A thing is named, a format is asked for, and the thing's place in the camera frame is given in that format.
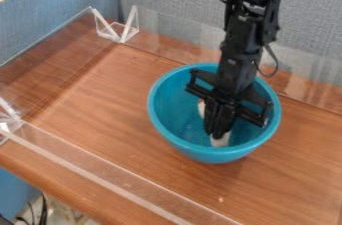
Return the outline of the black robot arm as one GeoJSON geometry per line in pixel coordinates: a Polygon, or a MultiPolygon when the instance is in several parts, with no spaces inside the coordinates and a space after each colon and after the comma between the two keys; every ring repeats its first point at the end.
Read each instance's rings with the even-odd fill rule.
{"type": "Polygon", "coordinates": [[[204,102],[203,127],[215,141],[228,138],[235,119],[267,123],[272,102],[253,88],[261,54],[279,31],[280,0],[220,0],[225,5],[224,40],[217,70],[191,70],[187,91],[204,102]]]}

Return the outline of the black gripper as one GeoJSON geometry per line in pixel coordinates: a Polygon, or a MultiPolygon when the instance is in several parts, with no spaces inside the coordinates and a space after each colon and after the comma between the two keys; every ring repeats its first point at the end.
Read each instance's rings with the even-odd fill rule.
{"type": "Polygon", "coordinates": [[[185,90],[204,100],[204,131],[215,140],[231,131],[236,118],[263,127],[272,102],[256,92],[253,80],[264,48],[253,52],[221,49],[213,72],[189,70],[185,90]]]}

